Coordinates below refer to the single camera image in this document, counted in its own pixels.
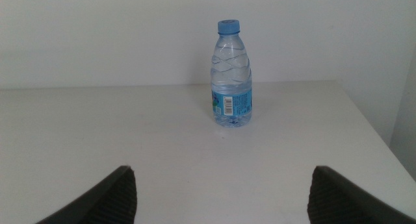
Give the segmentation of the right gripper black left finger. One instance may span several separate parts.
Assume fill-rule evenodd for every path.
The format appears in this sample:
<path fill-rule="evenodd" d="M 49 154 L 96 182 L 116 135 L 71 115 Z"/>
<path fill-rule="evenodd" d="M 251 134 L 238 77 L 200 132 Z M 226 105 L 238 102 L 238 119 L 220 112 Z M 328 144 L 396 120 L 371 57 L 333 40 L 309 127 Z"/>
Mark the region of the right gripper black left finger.
<path fill-rule="evenodd" d="M 80 197 L 39 222 L 133 224 L 136 212 L 134 171 L 129 166 L 120 166 Z"/>

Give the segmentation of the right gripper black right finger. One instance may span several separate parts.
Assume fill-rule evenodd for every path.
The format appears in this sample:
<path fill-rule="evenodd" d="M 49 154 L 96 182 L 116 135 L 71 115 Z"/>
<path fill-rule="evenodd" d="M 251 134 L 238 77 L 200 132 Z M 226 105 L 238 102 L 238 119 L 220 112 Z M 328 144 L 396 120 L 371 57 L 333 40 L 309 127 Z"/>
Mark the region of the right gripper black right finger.
<path fill-rule="evenodd" d="M 317 166 L 313 171 L 307 214 L 312 224 L 415 224 L 414 218 L 379 200 L 328 166 Z"/>

